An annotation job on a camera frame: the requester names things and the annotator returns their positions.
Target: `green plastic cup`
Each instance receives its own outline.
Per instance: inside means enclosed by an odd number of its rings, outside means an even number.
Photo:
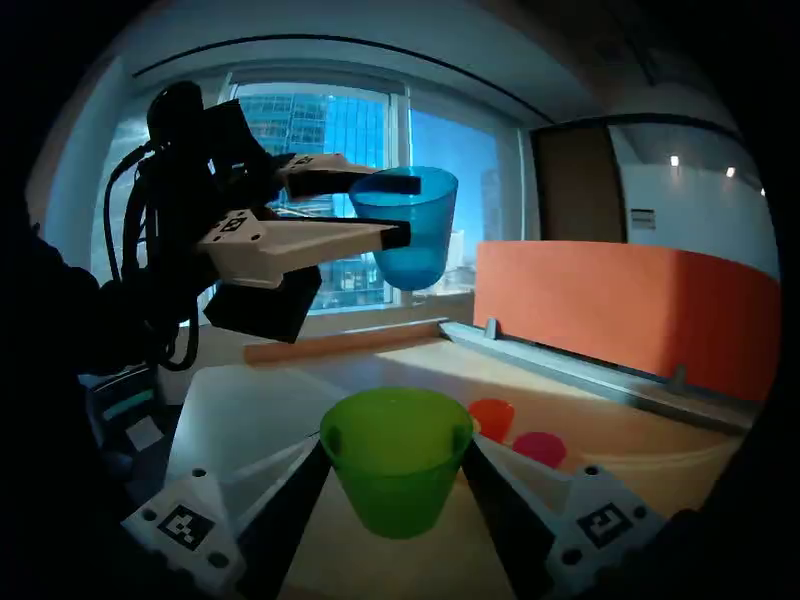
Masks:
[[[472,418],[444,394],[379,388],[329,410],[320,437],[364,526],[405,539],[436,524],[472,439]]]

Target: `glass building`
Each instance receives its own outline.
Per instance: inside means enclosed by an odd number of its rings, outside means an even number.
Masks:
[[[384,103],[306,93],[242,95],[239,102],[250,131],[270,154],[338,152],[351,163],[384,167]],[[287,216],[354,216],[346,194],[289,202],[284,193],[272,207]],[[388,291],[372,254],[320,265],[320,270],[322,287],[312,310],[387,300]]]

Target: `blue plastic cup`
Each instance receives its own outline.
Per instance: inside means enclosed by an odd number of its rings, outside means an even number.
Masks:
[[[420,178],[420,193],[375,191],[381,175]],[[422,290],[439,281],[447,263],[458,180],[433,167],[398,167],[360,179],[350,188],[350,200],[362,219],[391,219],[411,224],[411,243],[405,248],[375,253],[383,278],[396,288]]]

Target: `wooden table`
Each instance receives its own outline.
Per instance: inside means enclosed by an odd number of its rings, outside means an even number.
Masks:
[[[224,479],[316,431],[338,400],[383,386],[433,389],[465,406],[481,398],[511,402],[508,440],[527,431],[556,434],[568,451],[562,472],[600,464],[665,517],[702,503],[740,440],[487,356],[443,339],[436,323],[248,347],[245,360],[195,376],[168,479],[197,466]],[[513,596],[463,477],[432,531],[397,542],[360,525],[331,471],[282,597]]]

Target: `cup rim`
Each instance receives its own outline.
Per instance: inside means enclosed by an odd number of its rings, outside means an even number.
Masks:
[[[386,175],[387,173],[390,173],[390,171],[400,171],[400,170],[403,170],[403,169],[409,169],[409,170],[410,169],[424,169],[426,171],[439,171],[441,173],[446,174],[454,182],[454,184],[455,184],[454,187],[458,186],[458,178],[455,175],[453,175],[450,171],[447,171],[445,169],[440,169],[439,167],[426,167],[424,165],[408,166],[408,167],[389,167],[388,169],[382,169],[380,171],[375,171],[374,173],[370,173],[369,175],[367,175],[367,177],[364,177],[363,179],[359,179],[358,181],[356,181],[350,187],[350,190],[348,190],[348,192],[347,192],[347,196],[348,196],[348,198],[350,198],[350,202],[352,202],[354,204],[361,204],[363,206],[375,206],[377,208],[385,208],[386,206],[384,206],[382,204],[372,204],[370,202],[362,202],[362,201],[358,200],[355,197],[356,193],[353,192],[353,188],[355,186],[357,186],[360,181],[363,181],[364,179],[368,179],[369,177],[372,177],[373,175]],[[430,202],[435,202],[435,201],[441,200],[441,199],[442,199],[442,196],[438,196],[438,197],[435,197],[435,198],[428,198],[427,200],[423,200],[422,202],[417,202],[416,204],[410,204],[409,206],[424,206],[424,205],[426,205],[426,204],[428,204]]]
[[[339,467],[342,467],[342,466],[343,466],[343,467],[345,467],[345,468],[346,468],[346,469],[347,469],[349,472],[356,472],[356,473],[363,474],[363,475],[366,475],[366,476],[369,476],[369,477],[372,477],[372,478],[378,478],[378,479],[398,479],[398,478],[402,478],[402,477],[410,477],[410,476],[414,476],[414,475],[421,475],[421,474],[423,474],[423,473],[429,473],[429,472],[431,472],[431,471],[436,471],[436,470],[438,470],[438,469],[441,469],[443,466],[445,466],[445,465],[446,465],[446,464],[448,464],[449,462],[452,462],[452,461],[453,461],[453,459],[454,459],[456,456],[463,456],[464,452],[466,452],[466,450],[467,450],[467,447],[469,447],[469,444],[470,444],[470,442],[472,442],[473,436],[475,435],[475,426],[473,425],[473,422],[472,422],[472,415],[471,415],[471,414],[469,414],[469,411],[468,411],[468,410],[467,410],[467,409],[464,407],[464,405],[463,405],[463,404],[461,404],[461,403],[460,403],[458,400],[456,400],[455,398],[451,398],[451,397],[450,397],[450,396],[448,396],[447,394],[443,394],[443,393],[441,393],[441,392],[437,392],[436,390],[427,390],[427,389],[425,389],[425,388],[409,388],[409,387],[401,387],[401,386],[391,386],[391,387],[383,387],[383,388],[375,388],[375,389],[383,389],[383,390],[385,390],[385,389],[393,389],[393,390],[404,390],[404,389],[411,389],[411,390],[421,390],[421,391],[425,391],[425,392],[433,392],[433,393],[435,393],[435,394],[439,394],[440,396],[444,396],[445,398],[448,398],[449,400],[451,400],[452,402],[454,402],[454,403],[455,403],[455,404],[456,404],[456,405],[457,405],[457,406],[458,406],[458,407],[461,409],[461,411],[464,413],[464,415],[466,416],[466,423],[465,423],[465,424],[466,424],[466,425],[468,426],[468,428],[469,428],[469,435],[465,436],[465,438],[464,438],[464,439],[465,439],[465,441],[464,441],[464,447],[463,447],[463,448],[461,448],[461,449],[460,449],[458,452],[453,452],[453,454],[452,454],[452,455],[450,456],[450,458],[448,458],[447,460],[444,460],[444,461],[442,461],[442,462],[440,462],[440,463],[438,463],[438,464],[436,464],[436,465],[434,465],[434,466],[432,466],[432,467],[428,467],[427,469],[422,469],[422,470],[420,470],[420,471],[413,471],[413,472],[411,472],[411,473],[404,473],[404,474],[401,474],[401,475],[379,475],[379,474],[374,474],[374,473],[371,473],[370,471],[365,471],[364,469],[362,469],[362,468],[359,468],[359,467],[356,467],[356,466],[353,466],[353,465],[351,465],[351,464],[348,464],[346,461],[342,461],[342,460],[336,460],[336,459],[332,458],[332,457],[334,456],[334,453],[333,453],[333,452],[331,451],[331,449],[328,447],[328,444],[327,444],[327,442],[326,442],[326,440],[325,440],[325,436],[323,435],[323,432],[322,432],[322,422],[320,422],[319,441],[320,441],[320,443],[322,444],[322,448],[323,448],[323,450],[325,450],[325,454],[327,455],[327,457],[328,457],[328,460],[330,460],[330,461],[331,461],[331,465],[334,467],[334,469],[336,469],[336,468],[339,468]],[[328,410],[328,411],[325,413],[325,415],[322,417],[322,420],[324,421],[324,420],[325,420],[325,417],[327,417],[327,416],[328,416],[328,414],[329,414],[329,413],[330,413],[332,410],[334,410],[334,409],[335,409],[335,408],[336,408],[336,407],[339,405],[339,403],[340,403],[340,402],[344,402],[344,401],[345,401],[345,400],[347,400],[348,398],[352,398],[353,396],[357,396],[357,395],[359,395],[359,394],[363,394],[363,393],[365,393],[365,392],[371,392],[371,391],[374,391],[374,390],[363,390],[363,391],[361,391],[361,392],[356,392],[355,394],[351,394],[350,396],[347,396],[347,398],[343,398],[342,400],[340,400],[339,402],[337,402],[336,404],[334,404],[334,405],[333,405],[333,407],[331,407],[331,408],[330,408],[330,409],[329,409],[329,410]]]

